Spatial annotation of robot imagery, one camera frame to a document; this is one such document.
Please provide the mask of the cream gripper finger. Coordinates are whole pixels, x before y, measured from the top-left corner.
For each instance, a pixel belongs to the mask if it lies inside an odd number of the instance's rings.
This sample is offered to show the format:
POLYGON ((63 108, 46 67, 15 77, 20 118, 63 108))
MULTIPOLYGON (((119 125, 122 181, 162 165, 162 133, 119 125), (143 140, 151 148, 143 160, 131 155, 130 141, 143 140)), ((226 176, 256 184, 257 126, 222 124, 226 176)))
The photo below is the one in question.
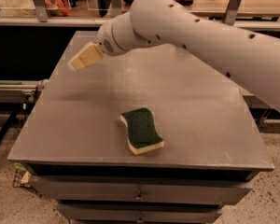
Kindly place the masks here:
POLYGON ((94 63, 98 63, 103 59, 104 52, 97 43, 86 44, 71 60, 67 66, 72 71, 81 70, 94 63))

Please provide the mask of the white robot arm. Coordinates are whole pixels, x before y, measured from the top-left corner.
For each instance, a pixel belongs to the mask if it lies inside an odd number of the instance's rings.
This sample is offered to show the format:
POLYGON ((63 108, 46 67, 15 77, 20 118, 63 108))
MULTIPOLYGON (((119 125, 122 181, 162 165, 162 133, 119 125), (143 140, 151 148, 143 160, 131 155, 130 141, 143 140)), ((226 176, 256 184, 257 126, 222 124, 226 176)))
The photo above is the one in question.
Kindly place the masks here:
POLYGON ((133 0, 68 62, 77 71, 133 49, 188 51, 280 113, 280 38, 199 18, 175 0, 133 0))

